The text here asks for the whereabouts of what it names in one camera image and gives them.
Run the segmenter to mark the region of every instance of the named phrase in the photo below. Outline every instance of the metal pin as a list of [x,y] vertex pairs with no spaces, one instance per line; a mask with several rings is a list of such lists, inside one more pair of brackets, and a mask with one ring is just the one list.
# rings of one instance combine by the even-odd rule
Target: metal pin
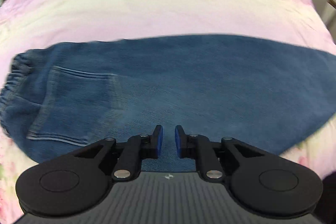
[[126,179],[131,175],[131,172],[128,170],[117,170],[114,172],[114,176],[118,179]]
[[141,142],[142,143],[149,143],[150,137],[148,134],[140,134]]
[[210,170],[206,173],[208,178],[219,179],[223,176],[223,173],[218,170]]

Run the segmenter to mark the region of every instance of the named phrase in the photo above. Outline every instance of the gray ribbed surface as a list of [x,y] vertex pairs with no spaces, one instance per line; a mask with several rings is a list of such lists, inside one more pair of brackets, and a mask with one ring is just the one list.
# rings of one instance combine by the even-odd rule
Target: gray ribbed surface
[[25,215],[18,224],[320,224],[312,215],[291,220],[267,219],[236,204],[221,184],[197,173],[142,172],[135,181],[117,183],[97,207],[66,219]]

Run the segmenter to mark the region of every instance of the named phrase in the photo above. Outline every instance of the pink blanket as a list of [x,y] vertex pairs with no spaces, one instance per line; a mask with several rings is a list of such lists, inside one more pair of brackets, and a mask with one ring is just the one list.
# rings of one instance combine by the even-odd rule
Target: pink blanket
[[[71,41],[177,34],[261,37],[336,55],[311,0],[9,0],[0,8],[0,85],[14,55]],[[321,177],[336,169],[336,118],[283,156]],[[0,134],[0,222],[21,215],[17,177],[34,163]]]

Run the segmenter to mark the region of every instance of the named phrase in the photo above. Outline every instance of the elastic waistband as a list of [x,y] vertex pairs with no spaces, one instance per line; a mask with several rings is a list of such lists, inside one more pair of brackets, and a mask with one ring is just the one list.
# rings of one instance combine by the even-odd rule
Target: elastic waistband
[[4,122],[4,115],[7,105],[14,99],[18,89],[27,75],[32,71],[31,62],[27,53],[18,54],[11,64],[11,72],[8,74],[4,88],[0,93],[0,125],[6,135],[9,136]]

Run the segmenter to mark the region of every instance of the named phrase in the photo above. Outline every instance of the denim fabric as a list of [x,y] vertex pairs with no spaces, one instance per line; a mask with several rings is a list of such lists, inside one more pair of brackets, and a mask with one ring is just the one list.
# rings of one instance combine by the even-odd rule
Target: denim fabric
[[145,170],[193,170],[174,127],[213,141],[233,136],[279,154],[336,111],[336,57],[251,37],[195,35],[60,43],[15,57],[0,97],[1,126],[42,162],[113,136],[164,127]]

